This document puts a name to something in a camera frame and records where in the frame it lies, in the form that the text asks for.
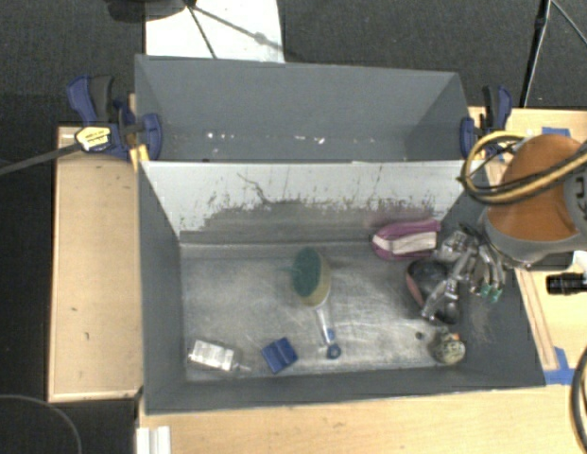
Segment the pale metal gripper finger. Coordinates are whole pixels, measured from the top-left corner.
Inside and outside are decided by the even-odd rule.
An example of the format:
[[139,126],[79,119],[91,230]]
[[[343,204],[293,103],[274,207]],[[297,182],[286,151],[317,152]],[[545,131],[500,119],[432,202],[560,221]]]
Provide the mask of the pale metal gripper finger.
[[457,286],[445,279],[427,297],[421,311],[425,319],[455,319],[457,317]]
[[438,320],[442,323],[458,323],[459,307],[458,293],[455,290],[447,290],[440,293],[432,293],[429,296],[431,309],[428,320]]

